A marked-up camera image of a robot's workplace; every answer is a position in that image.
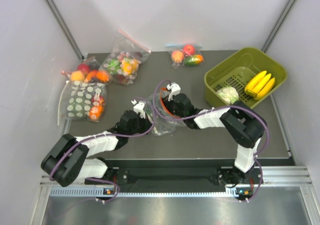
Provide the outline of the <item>yellow fake banana bunch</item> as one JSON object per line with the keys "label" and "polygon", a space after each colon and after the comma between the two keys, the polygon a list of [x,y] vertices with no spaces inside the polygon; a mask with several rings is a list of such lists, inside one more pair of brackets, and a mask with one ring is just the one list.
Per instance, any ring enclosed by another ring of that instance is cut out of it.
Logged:
{"label": "yellow fake banana bunch", "polygon": [[249,81],[244,88],[244,92],[255,101],[259,101],[272,90],[275,83],[276,78],[272,77],[271,73],[267,73],[267,71],[264,70]]}

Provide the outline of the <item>fake green onion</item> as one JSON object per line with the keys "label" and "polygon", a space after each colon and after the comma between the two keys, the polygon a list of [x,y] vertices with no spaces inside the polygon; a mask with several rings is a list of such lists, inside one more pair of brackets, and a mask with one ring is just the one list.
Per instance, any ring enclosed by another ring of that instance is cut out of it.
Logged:
{"label": "fake green onion", "polygon": [[146,106],[145,114],[151,123],[153,123],[157,118],[157,114],[154,112],[154,108],[151,105]]}

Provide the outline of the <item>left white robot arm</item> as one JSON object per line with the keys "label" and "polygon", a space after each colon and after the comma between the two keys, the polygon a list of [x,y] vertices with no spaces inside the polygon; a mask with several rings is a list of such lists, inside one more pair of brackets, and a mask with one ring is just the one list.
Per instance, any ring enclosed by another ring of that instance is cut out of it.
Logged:
{"label": "left white robot arm", "polygon": [[149,133],[153,123],[147,115],[126,110],[112,128],[88,136],[72,136],[67,133],[60,137],[50,152],[42,160],[40,167],[51,181],[61,187],[71,185],[77,179],[97,178],[109,183],[114,176],[106,162],[89,157],[102,152],[119,150],[136,138]]}

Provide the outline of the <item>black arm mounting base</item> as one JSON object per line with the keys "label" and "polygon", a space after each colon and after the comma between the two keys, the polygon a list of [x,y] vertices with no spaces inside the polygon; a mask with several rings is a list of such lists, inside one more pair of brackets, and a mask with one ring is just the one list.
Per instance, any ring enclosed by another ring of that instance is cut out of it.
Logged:
{"label": "black arm mounting base", "polygon": [[202,193],[223,192],[228,186],[249,184],[253,168],[237,167],[120,167],[108,168],[102,178],[90,176],[86,185],[113,182],[123,193]]}

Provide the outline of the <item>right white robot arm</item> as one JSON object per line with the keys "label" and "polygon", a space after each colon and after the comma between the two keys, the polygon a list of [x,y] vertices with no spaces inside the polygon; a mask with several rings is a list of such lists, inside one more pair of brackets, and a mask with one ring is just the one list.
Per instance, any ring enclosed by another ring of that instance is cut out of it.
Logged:
{"label": "right white robot arm", "polygon": [[184,94],[160,97],[162,109],[173,121],[182,121],[188,128],[203,130],[225,128],[237,143],[234,166],[220,174],[220,183],[233,186],[245,183],[252,176],[258,146],[264,134],[265,145],[270,133],[266,121],[241,101],[220,108],[198,109]]}

